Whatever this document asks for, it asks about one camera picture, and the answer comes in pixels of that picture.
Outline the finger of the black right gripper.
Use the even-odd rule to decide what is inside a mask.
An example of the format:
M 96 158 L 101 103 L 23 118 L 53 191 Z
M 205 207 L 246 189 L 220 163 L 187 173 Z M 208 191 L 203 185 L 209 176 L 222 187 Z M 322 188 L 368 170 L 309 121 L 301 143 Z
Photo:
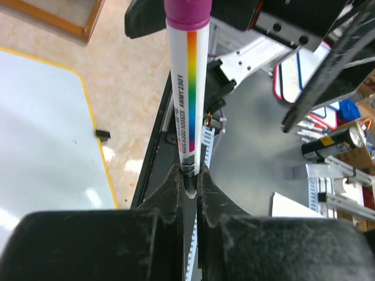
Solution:
M 163 0 L 132 0 L 124 14 L 128 38 L 140 38 L 166 28 Z

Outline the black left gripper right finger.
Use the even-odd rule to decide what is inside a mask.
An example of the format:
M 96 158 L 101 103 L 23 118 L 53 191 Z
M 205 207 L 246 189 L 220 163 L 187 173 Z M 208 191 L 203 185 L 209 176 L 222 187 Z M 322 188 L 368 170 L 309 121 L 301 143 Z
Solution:
M 373 280 L 374 232 L 344 220 L 253 217 L 197 177 L 198 267 L 203 280 Z

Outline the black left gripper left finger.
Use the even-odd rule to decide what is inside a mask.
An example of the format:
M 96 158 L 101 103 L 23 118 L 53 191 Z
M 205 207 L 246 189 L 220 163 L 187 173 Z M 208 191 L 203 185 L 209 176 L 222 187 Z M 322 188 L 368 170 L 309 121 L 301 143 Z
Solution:
M 1 255 L 2 280 L 182 280 L 183 176 L 130 210 L 25 216 Z

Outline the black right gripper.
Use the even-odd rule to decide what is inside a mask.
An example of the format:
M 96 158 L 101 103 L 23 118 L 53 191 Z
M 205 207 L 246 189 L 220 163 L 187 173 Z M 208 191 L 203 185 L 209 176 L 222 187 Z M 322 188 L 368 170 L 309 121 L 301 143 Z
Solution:
M 302 46 L 315 51 L 348 5 L 349 1 L 341 0 L 213 1 L 211 15 L 237 30 L 253 29 L 292 49 Z M 287 112 L 282 122 L 284 133 L 312 109 L 344 67 L 373 39 L 374 1 L 365 1 Z

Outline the purple-capped whiteboard marker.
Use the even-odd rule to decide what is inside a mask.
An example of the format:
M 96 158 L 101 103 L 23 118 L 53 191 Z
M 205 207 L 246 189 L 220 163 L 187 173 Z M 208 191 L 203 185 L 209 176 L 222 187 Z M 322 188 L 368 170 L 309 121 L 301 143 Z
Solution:
M 166 0 L 176 134 L 185 192 L 197 192 L 211 1 Z

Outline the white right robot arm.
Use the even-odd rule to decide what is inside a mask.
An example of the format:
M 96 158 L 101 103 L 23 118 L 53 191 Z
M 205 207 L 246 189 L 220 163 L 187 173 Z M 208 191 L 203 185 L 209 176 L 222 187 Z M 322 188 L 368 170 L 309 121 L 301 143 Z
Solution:
M 284 120 L 290 130 L 307 110 L 336 101 L 354 90 L 342 71 L 374 40 L 374 2 L 361 1 L 342 15 L 346 1 L 132 1 L 124 15 L 125 34 L 132 38 L 166 29 L 171 56 L 171 81 L 176 126 L 195 131 L 203 122 L 206 64 L 211 18 L 237 30 L 255 30 L 259 44 L 220 59 L 226 66 L 238 60 L 235 86 L 252 71 L 284 53 L 305 47 L 315 50 L 340 22 L 350 21 L 343 35 L 314 72 Z

